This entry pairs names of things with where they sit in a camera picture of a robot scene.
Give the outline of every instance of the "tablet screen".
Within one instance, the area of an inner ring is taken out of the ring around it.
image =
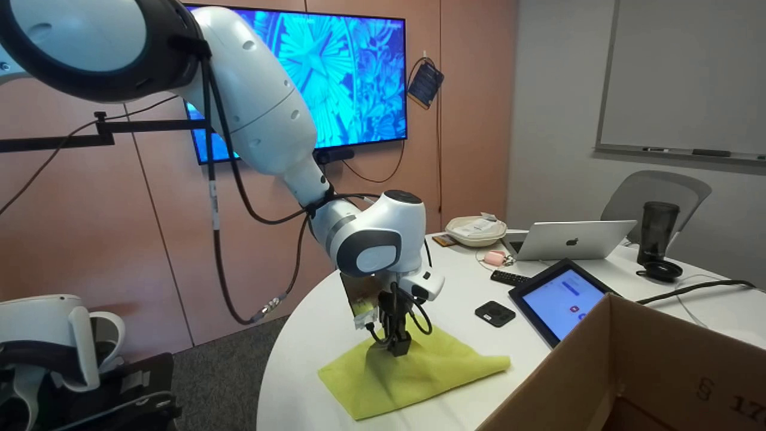
[[[522,302],[558,340],[563,340],[600,302],[600,297],[603,290],[570,267],[527,293]]]

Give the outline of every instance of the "tablet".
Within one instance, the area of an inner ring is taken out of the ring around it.
[[[612,290],[564,259],[510,290],[510,300],[555,346],[607,293]]]

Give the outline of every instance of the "brown box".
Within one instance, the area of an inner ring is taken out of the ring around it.
[[[766,350],[609,295],[480,428],[766,431]]]

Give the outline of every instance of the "monitor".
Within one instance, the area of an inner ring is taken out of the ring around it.
[[[607,293],[612,293],[607,285],[575,260],[563,259],[510,290],[510,300],[555,346]]]
[[[406,138],[403,20],[229,6],[274,53],[316,121],[316,151],[346,151]],[[190,131],[198,163],[202,129]],[[213,135],[213,160],[227,160]]]

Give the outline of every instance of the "white device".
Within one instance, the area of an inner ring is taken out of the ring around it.
[[[115,327],[113,350],[102,358],[96,357],[96,320]],[[48,372],[71,392],[96,390],[121,340],[125,323],[117,314],[87,312],[74,295],[0,302],[0,369],[14,369],[12,392],[26,405],[26,428],[35,424],[35,396]]]
[[[463,246],[480,249],[497,245],[504,236],[508,224],[496,215],[480,212],[451,217],[444,232]]]
[[[358,210],[336,199],[310,158],[316,129],[306,102],[231,10],[190,15],[174,0],[0,0],[0,23],[0,83],[35,77],[102,102],[172,90],[210,118],[213,129],[221,126],[218,113],[224,111],[231,149],[287,184],[341,273],[382,273],[403,295],[424,300],[439,293],[443,275],[420,257],[424,202],[385,191]],[[202,102],[213,72],[220,106]]]
[[[516,260],[600,260],[637,221],[542,221],[534,223],[514,251]]]

